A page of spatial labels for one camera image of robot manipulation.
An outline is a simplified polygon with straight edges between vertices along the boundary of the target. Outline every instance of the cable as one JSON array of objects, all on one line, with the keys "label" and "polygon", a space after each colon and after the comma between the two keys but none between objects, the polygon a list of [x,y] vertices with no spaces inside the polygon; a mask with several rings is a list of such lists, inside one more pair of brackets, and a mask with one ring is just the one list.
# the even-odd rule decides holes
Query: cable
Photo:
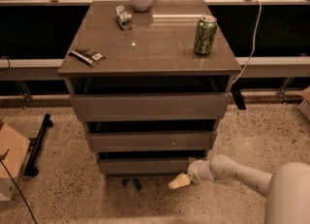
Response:
[{"label": "cable", "polygon": [[232,83],[235,83],[241,77],[241,75],[243,74],[245,68],[248,66],[248,64],[249,64],[249,62],[250,62],[250,60],[252,58],[252,55],[253,55],[253,53],[255,51],[256,33],[258,31],[258,26],[259,26],[259,22],[260,22],[260,19],[261,19],[261,13],[262,13],[262,3],[259,0],[256,0],[256,1],[259,3],[260,9],[259,9],[259,15],[258,15],[258,17],[256,19],[256,24],[255,24],[254,33],[253,33],[252,52],[251,52],[249,58],[247,59],[246,63],[244,64],[244,67],[242,68],[240,74],[234,79],[234,81]]},{"label": "cable", "polygon": [[2,59],[2,58],[5,58],[5,59],[7,59],[7,60],[8,60],[8,67],[7,67],[7,68],[4,68],[4,69],[1,69],[1,70],[0,70],[0,72],[7,71],[7,70],[9,70],[9,69],[10,69],[10,67],[11,67],[10,58],[9,58],[8,56],[2,56],[0,59]]},{"label": "cable", "polygon": [[21,195],[21,198],[22,198],[23,202],[27,205],[27,207],[28,207],[28,209],[29,209],[29,212],[31,213],[31,216],[32,216],[32,219],[33,219],[34,223],[37,224],[36,218],[35,218],[35,216],[34,216],[32,210],[31,210],[31,208],[29,207],[29,205],[28,205],[26,199],[24,198],[24,196],[23,196],[21,190],[20,190],[19,187],[17,186],[16,182],[14,181],[13,177],[11,176],[9,170],[7,169],[7,167],[5,166],[5,164],[2,162],[2,160],[0,160],[0,162],[1,162],[1,164],[3,165],[4,169],[7,171],[8,175],[10,176],[10,178],[11,178],[12,182],[14,183],[15,187],[16,187],[17,190],[19,191],[19,193],[20,193],[20,195]]}]

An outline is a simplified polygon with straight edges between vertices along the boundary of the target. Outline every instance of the speckled floor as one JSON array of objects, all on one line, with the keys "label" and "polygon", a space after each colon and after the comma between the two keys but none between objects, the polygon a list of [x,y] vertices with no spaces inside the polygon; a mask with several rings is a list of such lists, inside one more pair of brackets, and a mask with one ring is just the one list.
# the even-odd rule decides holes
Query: speckled floor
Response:
[{"label": "speckled floor", "polygon": [[[121,179],[105,180],[73,109],[45,105],[0,109],[0,117],[27,137],[35,137],[44,115],[51,114],[54,126],[40,152],[40,173],[18,181],[38,223],[264,223],[264,198],[240,184],[206,182],[170,191],[170,178],[153,177],[142,178],[138,192],[132,182],[124,187]],[[248,101],[247,111],[229,105],[209,156],[226,154],[267,172],[286,162],[310,163],[310,122],[297,107],[260,99]],[[17,191],[0,202],[0,223],[32,223]]]}]

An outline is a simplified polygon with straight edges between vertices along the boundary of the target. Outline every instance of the cardboard box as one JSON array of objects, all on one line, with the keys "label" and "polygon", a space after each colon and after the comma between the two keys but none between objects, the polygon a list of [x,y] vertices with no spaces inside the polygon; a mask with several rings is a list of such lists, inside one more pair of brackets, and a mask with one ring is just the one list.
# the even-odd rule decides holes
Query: cardboard box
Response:
[{"label": "cardboard box", "polygon": [[300,95],[303,97],[303,101],[298,108],[310,120],[310,86],[303,90]]},{"label": "cardboard box", "polygon": [[[17,182],[30,141],[0,119],[0,155],[9,150],[3,164]],[[9,201],[15,190],[10,176],[0,164],[0,201]]]}]

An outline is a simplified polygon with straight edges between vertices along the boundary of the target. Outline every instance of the drawer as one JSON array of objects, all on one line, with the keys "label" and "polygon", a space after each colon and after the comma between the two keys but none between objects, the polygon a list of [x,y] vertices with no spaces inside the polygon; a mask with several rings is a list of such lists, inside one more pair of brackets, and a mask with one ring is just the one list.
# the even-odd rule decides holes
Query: drawer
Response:
[{"label": "drawer", "polygon": [[105,176],[168,176],[186,172],[187,159],[179,160],[136,160],[101,161],[99,170]]},{"label": "drawer", "polygon": [[231,94],[212,95],[74,95],[71,102],[80,121],[218,119]]},{"label": "drawer", "polygon": [[152,151],[152,150],[206,150],[213,146],[216,132],[157,132],[87,134],[93,152]]}]

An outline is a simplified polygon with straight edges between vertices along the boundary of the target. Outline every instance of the dresser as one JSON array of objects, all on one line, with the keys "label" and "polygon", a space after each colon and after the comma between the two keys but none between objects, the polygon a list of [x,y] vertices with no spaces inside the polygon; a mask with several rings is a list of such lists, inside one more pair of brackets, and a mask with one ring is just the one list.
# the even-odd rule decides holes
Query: dresser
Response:
[{"label": "dresser", "polygon": [[[116,21],[119,5],[130,30]],[[128,0],[90,6],[69,51],[88,47],[106,59],[91,68],[68,54],[58,74],[105,176],[177,175],[213,147],[240,67],[220,28],[211,54],[193,52],[207,14],[192,0],[156,0],[141,13]]]}]

